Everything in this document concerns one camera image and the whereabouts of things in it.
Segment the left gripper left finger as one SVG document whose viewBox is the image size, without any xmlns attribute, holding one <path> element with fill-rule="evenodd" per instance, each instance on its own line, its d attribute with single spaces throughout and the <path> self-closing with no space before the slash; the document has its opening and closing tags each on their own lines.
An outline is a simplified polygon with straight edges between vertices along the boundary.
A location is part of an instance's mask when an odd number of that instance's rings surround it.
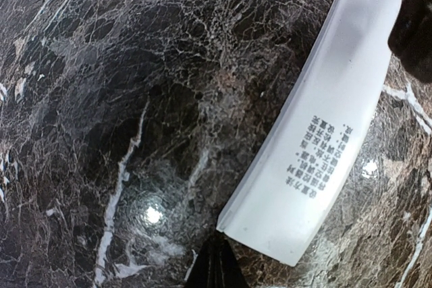
<svg viewBox="0 0 432 288">
<path fill-rule="evenodd" d="M 213 287 L 213 236 L 208 237 L 203 243 L 184 286 L 186 288 Z"/>
</svg>

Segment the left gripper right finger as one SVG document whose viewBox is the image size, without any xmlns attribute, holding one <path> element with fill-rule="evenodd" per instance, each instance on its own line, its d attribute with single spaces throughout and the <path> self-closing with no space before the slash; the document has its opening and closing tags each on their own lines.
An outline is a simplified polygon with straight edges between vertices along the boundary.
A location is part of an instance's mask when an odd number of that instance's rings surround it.
<svg viewBox="0 0 432 288">
<path fill-rule="evenodd" d="M 215 238 L 213 286 L 248 288 L 230 243 L 222 236 Z"/>
</svg>

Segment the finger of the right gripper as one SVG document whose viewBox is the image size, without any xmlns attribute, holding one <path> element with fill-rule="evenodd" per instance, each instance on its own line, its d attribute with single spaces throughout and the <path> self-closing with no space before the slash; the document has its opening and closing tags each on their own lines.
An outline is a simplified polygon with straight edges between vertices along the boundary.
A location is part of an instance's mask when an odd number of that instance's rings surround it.
<svg viewBox="0 0 432 288">
<path fill-rule="evenodd" d="M 387 43 L 407 73 L 430 82 L 431 0 L 402 0 Z"/>
</svg>

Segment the white remote control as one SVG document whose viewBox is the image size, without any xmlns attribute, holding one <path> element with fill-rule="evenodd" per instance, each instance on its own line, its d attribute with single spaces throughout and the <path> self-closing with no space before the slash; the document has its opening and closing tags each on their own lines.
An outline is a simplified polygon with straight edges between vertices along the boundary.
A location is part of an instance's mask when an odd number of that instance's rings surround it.
<svg viewBox="0 0 432 288">
<path fill-rule="evenodd" d="M 295 266 L 358 156 L 383 88 L 402 0 L 334 0 L 217 230 Z"/>
</svg>

